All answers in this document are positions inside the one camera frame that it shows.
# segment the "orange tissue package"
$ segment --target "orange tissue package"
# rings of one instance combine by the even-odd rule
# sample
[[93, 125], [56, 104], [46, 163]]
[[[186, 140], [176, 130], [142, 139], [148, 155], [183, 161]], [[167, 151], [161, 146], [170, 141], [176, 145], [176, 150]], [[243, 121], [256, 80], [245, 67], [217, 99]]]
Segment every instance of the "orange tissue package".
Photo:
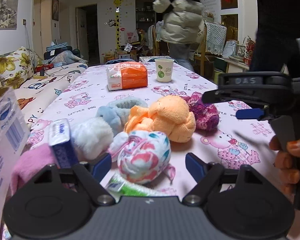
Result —
[[108, 88], [112, 90], [148, 86], [148, 70], [139, 62], [128, 61], [107, 68]]

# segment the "blue chair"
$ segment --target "blue chair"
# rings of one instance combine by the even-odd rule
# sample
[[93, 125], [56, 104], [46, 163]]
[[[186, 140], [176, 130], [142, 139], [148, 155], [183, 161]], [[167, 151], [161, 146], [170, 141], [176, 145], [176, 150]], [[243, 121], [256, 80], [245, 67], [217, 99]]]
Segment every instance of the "blue chair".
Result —
[[148, 62], [155, 62], [155, 59], [159, 59], [159, 58], [169, 58], [169, 57], [155, 57], [155, 58], [151, 58], [150, 60], [148, 60]]
[[121, 62], [128, 62], [128, 61], [134, 61], [133, 59], [130, 58], [123, 58], [123, 59], [113, 59], [113, 60], [109, 60], [106, 65], [110, 65], [110, 64], [117, 64], [117, 63], [121, 63]]

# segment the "jacket sleeve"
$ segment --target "jacket sleeve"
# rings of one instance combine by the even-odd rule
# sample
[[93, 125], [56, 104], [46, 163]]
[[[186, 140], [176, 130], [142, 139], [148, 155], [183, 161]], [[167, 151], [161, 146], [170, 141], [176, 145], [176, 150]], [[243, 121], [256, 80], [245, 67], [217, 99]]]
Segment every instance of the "jacket sleeve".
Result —
[[153, 2], [153, 10], [157, 13], [163, 13], [170, 5], [170, 0], [155, 0]]

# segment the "green fluffy item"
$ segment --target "green fluffy item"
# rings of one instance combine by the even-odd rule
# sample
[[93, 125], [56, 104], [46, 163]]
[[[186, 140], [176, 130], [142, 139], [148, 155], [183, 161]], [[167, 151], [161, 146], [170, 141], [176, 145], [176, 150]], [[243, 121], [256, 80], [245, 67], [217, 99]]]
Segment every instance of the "green fluffy item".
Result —
[[[111, 188], [111, 184], [117, 183], [119, 186], [116, 190]], [[122, 178], [119, 174], [114, 174], [108, 182], [106, 189], [118, 202], [121, 196], [130, 197], [156, 197], [156, 196], [169, 196], [166, 193], [156, 191], [141, 185], [137, 185]]]

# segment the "sofa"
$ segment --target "sofa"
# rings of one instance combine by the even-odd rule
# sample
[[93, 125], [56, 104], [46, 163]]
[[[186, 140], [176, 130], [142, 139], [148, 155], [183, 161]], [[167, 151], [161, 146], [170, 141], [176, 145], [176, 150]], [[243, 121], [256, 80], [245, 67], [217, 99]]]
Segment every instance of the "sofa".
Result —
[[42, 59], [29, 49], [0, 55], [0, 87], [14, 88], [25, 121], [31, 129], [42, 113], [81, 75], [88, 66], [73, 63], [45, 71], [45, 76], [34, 73]]

